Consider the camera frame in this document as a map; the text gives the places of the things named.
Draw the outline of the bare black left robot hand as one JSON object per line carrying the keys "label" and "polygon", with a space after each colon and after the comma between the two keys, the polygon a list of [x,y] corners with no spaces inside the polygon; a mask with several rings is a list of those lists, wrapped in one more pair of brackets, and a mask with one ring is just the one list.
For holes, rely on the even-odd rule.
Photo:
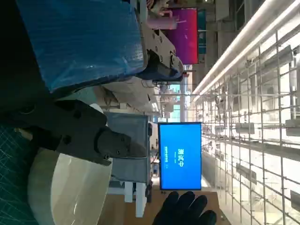
{"label": "bare black left robot hand", "polygon": [[106,116],[67,96],[133,76],[182,77],[174,45],[123,0],[3,0],[0,122],[41,147],[108,166],[147,147],[107,127]]}

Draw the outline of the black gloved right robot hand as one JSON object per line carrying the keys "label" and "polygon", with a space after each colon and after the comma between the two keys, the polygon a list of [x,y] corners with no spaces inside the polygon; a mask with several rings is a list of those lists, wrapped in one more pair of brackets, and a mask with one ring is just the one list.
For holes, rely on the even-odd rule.
{"label": "black gloved right robot hand", "polygon": [[207,203],[205,195],[196,197],[192,191],[179,195],[173,191],[165,199],[152,224],[215,225],[217,214],[213,210],[204,210]]}

